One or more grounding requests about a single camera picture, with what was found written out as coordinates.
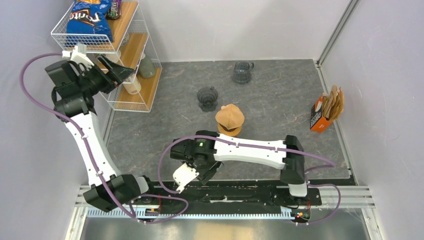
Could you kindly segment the wooden ring dripper holder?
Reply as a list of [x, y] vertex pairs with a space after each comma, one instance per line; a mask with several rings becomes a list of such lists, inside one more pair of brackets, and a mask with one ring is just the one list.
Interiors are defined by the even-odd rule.
[[242, 130], [242, 126], [235, 127], [235, 128], [226, 128], [222, 124], [219, 124], [219, 123], [217, 124], [217, 128], [218, 128], [218, 132], [220, 134], [224, 134], [224, 135], [230, 136], [230, 137], [237, 137]]

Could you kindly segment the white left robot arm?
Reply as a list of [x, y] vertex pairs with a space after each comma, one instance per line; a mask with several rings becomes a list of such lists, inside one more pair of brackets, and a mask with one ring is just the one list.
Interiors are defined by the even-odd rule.
[[110, 61], [100, 55], [97, 59], [107, 71], [100, 69], [84, 53], [63, 51], [63, 60], [45, 68], [54, 83], [51, 99], [56, 116], [73, 135], [82, 155], [89, 190], [85, 201], [104, 212], [114, 210], [149, 191], [146, 177], [122, 174], [108, 152], [95, 110], [94, 96], [110, 93], [135, 70]]

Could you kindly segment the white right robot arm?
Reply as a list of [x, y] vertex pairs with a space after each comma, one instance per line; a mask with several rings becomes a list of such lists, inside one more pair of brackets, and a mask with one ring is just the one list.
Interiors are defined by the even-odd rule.
[[195, 179], [206, 184], [222, 163], [236, 161], [279, 170], [279, 179], [288, 185], [289, 194], [303, 198], [308, 194], [303, 150], [294, 135], [287, 135], [284, 140], [261, 141], [199, 130], [194, 137], [174, 139], [170, 148], [170, 158], [182, 162], [172, 175], [176, 192], [181, 193]]

